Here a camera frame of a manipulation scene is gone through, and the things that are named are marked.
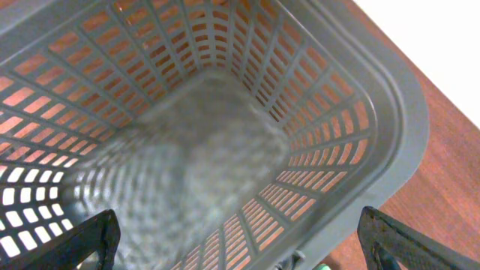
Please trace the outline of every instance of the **brown wooden surface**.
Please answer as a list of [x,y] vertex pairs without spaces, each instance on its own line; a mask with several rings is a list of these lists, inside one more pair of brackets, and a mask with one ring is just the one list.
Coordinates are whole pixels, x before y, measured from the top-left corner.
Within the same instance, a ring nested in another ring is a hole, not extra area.
[[[424,89],[430,114],[430,138],[418,171],[380,210],[443,245],[480,260],[479,129],[355,3],[343,1],[353,16],[412,68]],[[325,261],[334,270],[366,269],[356,233]]]

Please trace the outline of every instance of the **wooden floor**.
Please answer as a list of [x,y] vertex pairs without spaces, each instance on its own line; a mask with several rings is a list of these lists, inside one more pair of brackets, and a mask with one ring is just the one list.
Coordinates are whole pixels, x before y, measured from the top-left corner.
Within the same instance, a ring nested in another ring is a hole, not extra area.
[[[416,174],[380,208],[426,236],[480,260],[480,130],[350,0],[370,32],[399,53],[421,82],[430,113],[427,152]],[[325,262],[333,269],[366,269],[352,234]]]

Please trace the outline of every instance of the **white background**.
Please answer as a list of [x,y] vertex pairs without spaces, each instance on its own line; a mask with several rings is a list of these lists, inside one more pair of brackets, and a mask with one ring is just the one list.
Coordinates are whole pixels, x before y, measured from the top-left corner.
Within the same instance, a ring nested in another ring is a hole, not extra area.
[[480,1],[354,1],[480,127]]

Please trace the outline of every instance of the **dark object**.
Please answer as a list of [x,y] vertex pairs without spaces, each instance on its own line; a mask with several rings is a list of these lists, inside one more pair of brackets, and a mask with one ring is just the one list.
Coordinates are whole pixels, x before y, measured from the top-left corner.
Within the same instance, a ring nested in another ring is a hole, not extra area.
[[113,210],[75,226],[65,234],[24,253],[0,269],[74,269],[94,252],[98,254],[97,270],[113,267],[120,241],[120,228]]
[[480,269],[480,264],[367,206],[358,223],[367,267],[400,269]]

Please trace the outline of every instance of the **laundry basket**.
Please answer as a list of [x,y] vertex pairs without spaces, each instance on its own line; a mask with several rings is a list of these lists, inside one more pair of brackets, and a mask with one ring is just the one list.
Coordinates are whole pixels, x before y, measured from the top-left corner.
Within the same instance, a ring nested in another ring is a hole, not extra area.
[[425,150],[422,88],[342,1],[19,0],[0,26],[1,265],[114,209],[118,269],[312,269]]

